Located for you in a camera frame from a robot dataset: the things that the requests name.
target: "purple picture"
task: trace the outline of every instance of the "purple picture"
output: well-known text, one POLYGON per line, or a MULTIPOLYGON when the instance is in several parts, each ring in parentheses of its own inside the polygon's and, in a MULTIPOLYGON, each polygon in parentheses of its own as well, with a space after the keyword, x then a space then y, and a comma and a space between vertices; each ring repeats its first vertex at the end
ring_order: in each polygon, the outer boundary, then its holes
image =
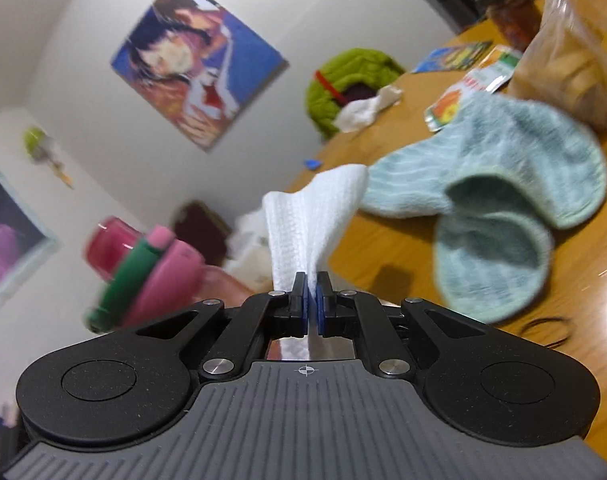
POLYGON ((53 241, 17 202, 0 176, 0 298, 53 241))

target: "pink bottle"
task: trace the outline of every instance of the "pink bottle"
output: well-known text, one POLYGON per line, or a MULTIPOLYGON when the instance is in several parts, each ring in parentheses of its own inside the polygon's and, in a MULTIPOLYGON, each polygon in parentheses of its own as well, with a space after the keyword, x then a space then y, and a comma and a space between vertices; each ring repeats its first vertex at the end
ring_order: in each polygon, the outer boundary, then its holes
MULTIPOLYGON (((125 256, 138 243, 142 233, 119 218, 101 222, 86 249, 86 260, 106 281, 112 280, 125 256)), ((120 326, 131 326, 163 316, 207 298, 239 306, 253 292, 219 267, 205 265, 203 256, 192 246, 176 240, 166 227, 156 226, 146 241, 164 251, 149 274, 120 326)))

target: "green plush toy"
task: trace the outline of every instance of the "green plush toy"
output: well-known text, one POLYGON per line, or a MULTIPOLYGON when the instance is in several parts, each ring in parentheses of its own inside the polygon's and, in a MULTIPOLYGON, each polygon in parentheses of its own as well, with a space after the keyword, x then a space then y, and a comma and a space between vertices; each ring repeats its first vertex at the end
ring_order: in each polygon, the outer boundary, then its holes
MULTIPOLYGON (((406 70, 392 57, 378 50, 353 48, 328 61, 319 72, 334 90, 343 93, 359 83, 378 91, 394 83, 406 70)), ((319 80, 315 79, 306 94, 308 115, 325 139, 338 132, 334 126, 341 106, 319 80)))

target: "rubber band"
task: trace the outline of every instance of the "rubber band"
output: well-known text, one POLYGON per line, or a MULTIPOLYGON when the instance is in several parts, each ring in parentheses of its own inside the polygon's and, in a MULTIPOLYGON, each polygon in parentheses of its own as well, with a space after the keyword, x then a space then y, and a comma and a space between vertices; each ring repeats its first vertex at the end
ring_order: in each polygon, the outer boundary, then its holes
POLYGON ((564 337, 562 337, 561 339, 557 339, 556 341, 553 341, 552 343, 543 345, 546 348, 558 348, 559 346, 565 344, 573 336, 573 334, 575 333, 575 330, 577 328, 577 326, 575 325, 573 320, 571 320, 568 317, 564 317, 564 316, 538 317, 537 319, 533 319, 532 321, 529 321, 528 323, 523 325, 517 335, 519 337, 525 338, 525 335, 528 333, 528 331, 530 329, 532 329, 536 326, 539 326, 539 325, 546 324, 546 323, 562 323, 566 327, 566 335, 564 337))

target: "gray ribbed plate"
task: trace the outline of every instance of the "gray ribbed plate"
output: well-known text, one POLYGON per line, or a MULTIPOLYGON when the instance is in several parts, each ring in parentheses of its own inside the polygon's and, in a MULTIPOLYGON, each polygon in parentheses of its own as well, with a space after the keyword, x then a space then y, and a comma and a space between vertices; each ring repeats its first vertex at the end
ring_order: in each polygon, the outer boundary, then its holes
POLYGON ((257 362, 203 388, 170 430, 139 446, 78 453, 37 444, 9 480, 602 480, 579 437, 496 446, 434 416, 411 384, 358 360, 257 362))

